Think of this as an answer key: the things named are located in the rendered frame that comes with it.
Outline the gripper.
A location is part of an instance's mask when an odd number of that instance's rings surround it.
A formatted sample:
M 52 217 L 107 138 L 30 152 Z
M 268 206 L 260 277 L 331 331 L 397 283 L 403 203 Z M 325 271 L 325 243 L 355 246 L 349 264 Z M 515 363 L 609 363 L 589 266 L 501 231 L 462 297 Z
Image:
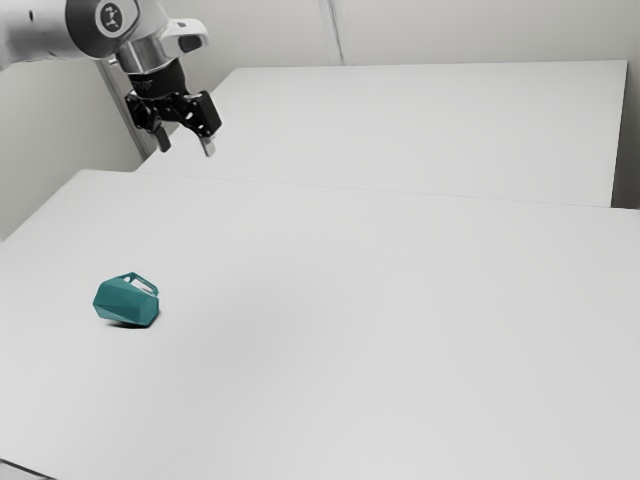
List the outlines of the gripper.
M 151 73 L 129 74 L 128 79 L 133 90 L 126 94 L 125 103 L 133 124 L 152 135 L 161 152 L 171 148 L 164 120 L 178 123 L 193 132 L 204 154 L 213 156 L 213 138 L 222 126 L 221 117 L 207 91 L 189 94 L 179 59 Z M 152 99 L 159 99 L 159 111 Z

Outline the teal faceted mug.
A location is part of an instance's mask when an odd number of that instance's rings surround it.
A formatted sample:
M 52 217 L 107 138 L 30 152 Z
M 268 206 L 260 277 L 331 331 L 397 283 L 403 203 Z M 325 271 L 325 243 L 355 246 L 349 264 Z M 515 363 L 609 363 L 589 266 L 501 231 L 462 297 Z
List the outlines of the teal faceted mug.
M 92 305 L 100 318 L 147 328 L 160 313 L 159 290 L 141 275 L 130 272 L 103 281 Z

